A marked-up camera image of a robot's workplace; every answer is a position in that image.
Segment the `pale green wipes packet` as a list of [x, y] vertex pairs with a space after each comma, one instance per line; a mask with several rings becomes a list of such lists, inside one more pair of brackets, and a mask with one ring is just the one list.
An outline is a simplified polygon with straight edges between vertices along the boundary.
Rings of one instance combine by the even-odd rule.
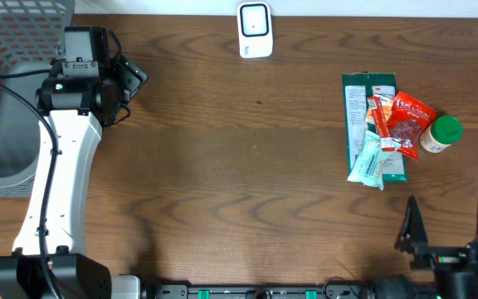
[[383, 166], [393, 153], [394, 151], [383, 151], [380, 136], [367, 130], [363, 148], [358, 153], [347, 180], [383, 190]]

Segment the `green lid white jar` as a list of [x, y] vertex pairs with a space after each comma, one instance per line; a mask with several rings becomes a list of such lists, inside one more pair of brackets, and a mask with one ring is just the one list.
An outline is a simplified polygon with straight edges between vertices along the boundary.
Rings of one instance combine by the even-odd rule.
[[426, 151], [437, 154], [455, 144], [463, 134], [463, 126], [457, 118], [443, 115], [422, 132], [420, 143]]

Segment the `red snack stick packet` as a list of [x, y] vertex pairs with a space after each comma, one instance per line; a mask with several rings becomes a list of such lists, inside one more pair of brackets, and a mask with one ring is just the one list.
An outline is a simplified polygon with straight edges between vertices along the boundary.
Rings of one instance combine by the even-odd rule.
[[383, 108], [379, 98], [372, 99], [369, 102], [372, 105], [373, 118], [375, 120], [375, 128], [379, 135], [382, 151], [395, 151], [395, 144], [388, 130], [388, 122], [385, 120]]

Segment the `orange red snack pouch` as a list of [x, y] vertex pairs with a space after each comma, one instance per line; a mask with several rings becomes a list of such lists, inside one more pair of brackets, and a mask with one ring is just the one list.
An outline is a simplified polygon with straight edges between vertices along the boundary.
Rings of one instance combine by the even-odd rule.
[[417, 140], [436, 117], [433, 108], [399, 91], [387, 122], [390, 136], [401, 145], [398, 152], [418, 161]]

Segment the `small orange juice box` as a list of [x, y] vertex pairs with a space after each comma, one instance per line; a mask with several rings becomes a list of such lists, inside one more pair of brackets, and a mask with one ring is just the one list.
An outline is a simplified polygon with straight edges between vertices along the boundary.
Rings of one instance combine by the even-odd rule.
[[375, 99], [375, 98], [379, 98], [379, 100], [381, 102], [381, 106], [383, 108], [383, 113], [384, 113], [384, 116], [385, 116], [385, 120], [388, 121], [390, 119], [390, 116], [392, 115], [394, 99], [391, 98], [391, 97], [374, 94], [373, 96], [370, 96], [370, 97], [367, 98], [368, 110], [367, 110], [367, 114], [364, 118], [364, 121], [366, 123], [370, 124], [370, 125], [374, 125], [375, 120], [373, 118], [372, 105], [369, 102], [372, 99]]

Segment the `green snack packet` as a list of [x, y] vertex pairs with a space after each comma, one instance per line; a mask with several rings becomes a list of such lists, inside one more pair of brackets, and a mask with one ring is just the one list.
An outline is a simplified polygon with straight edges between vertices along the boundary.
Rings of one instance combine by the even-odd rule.
[[[396, 95], [396, 78], [393, 73], [354, 73], [342, 75], [344, 92], [344, 109], [347, 135], [347, 153], [349, 172], [363, 148], [364, 134], [367, 130], [377, 134], [375, 125], [364, 121], [367, 114], [367, 98], [378, 94], [394, 99]], [[407, 175], [402, 154], [398, 152], [401, 145], [394, 141], [396, 150], [385, 161], [383, 182], [406, 182]]]

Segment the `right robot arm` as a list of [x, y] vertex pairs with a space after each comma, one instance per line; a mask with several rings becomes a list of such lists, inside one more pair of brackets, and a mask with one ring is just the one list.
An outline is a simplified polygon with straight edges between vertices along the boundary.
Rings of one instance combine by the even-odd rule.
[[395, 248], [412, 255], [412, 270], [433, 272], [433, 281], [417, 284], [403, 275], [373, 279], [361, 288], [360, 298], [478, 298], [478, 204], [474, 239], [460, 247], [438, 247], [428, 243], [417, 200], [410, 197]]

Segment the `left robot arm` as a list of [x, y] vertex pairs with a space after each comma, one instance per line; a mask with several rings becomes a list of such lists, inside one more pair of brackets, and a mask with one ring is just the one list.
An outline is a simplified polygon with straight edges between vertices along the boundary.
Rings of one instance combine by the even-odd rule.
[[12, 253], [0, 256], [3, 298], [141, 298], [134, 275], [112, 275], [85, 254], [90, 168], [102, 132], [146, 75], [103, 27], [66, 27], [65, 55], [48, 71], [28, 104], [40, 126], [40, 149], [27, 216]]

